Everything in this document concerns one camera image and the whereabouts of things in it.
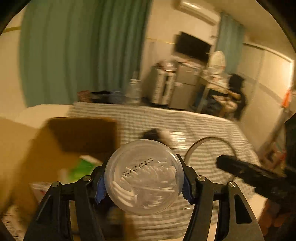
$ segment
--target black screen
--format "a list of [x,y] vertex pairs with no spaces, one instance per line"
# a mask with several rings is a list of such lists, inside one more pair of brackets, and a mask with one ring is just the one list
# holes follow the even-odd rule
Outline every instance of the black screen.
[[175,51],[191,58],[207,62],[211,45],[187,33],[181,32],[175,44]]

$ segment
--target plastic lid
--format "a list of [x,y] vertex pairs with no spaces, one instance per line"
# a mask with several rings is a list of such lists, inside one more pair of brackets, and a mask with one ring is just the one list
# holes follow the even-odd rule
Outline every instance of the plastic lid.
[[122,210],[150,215],[171,205],[181,193],[181,162],[166,145],[137,140],[120,147],[105,169],[106,190]]

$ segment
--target air conditioner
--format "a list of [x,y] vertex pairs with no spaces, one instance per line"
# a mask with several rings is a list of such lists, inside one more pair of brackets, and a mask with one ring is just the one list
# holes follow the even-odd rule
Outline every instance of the air conditioner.
[[216,25],[220,21],[220,15],[217,12],[196,3],[192,3],[189,0],[181,0],[178,9],[182,12],[202,19],[211,25]]

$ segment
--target cardboard box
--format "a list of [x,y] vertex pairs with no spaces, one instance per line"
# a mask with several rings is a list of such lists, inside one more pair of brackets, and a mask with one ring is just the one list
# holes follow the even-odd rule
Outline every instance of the cardboard box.
[[119,147],[118,124],[110,118],[61,117],[48,120],[37,133],[21,165],[14,188],[20,217],[29,224],[38,205],[30,183],[54,182],[58,171],[73,168],[80,155],[107,161]]
[[7,209],[24,156],[37,130],[0,118],[0,213]]

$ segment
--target teal curtain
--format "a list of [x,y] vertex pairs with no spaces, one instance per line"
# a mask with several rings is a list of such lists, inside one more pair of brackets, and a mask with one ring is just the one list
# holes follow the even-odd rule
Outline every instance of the teal curtain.
[[139,72],[151,0],[31,0],[20,38],[27,106],[125,91]]
[[234,20],[232,16],[221,13],[219,35],[216,51],[222,51],[225,55],[228,74],[235,73],[242,53],[244,41],[244,26]]

